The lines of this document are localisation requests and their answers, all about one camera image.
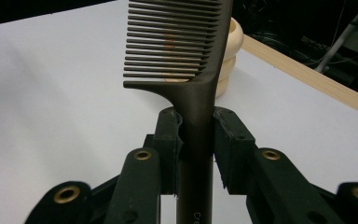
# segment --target comb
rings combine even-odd
[[[125,88],[168,99],[182,116],[176,223],[212,223],[214,96],[231,0],[130,0]],[[184,82],[165,82],[165,78]]]

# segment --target white tabletop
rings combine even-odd
[[[165,99],[122,87],[127,1],[0,24],[0,223],[22,223],[52,187],[92,188],[118,175],[153,133]],[[358,112],[240,51],[216,105],[235,111],[260,147],[284,152],[336,191],[358,181]],[[174,223],[164,196],[162,223]],[[250,223],[244,196],[214,175],[213,223]]]

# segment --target black comb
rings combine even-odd
[[[231,0],[130,0],[125,88],[167,98],[182,116],[176,223],[212,223],[214,96]]]

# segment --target white table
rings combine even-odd
[[[52,187],[92,188],[171,106],[122,88],[127,1],[0,24],[0,223],[22,223]],[[358,181],[358,111],[242,50],[216,105],[234,110],[260,147],[284,152],[309,180],[336,191]],[[174,223],[164,196],[162,223]],[[250,223],[244,196],[214,175],[213,223]]]

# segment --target comb teeth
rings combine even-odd
[[[215,0],[130,0],[124,77],[199,76],[211,54],[220,5]]]

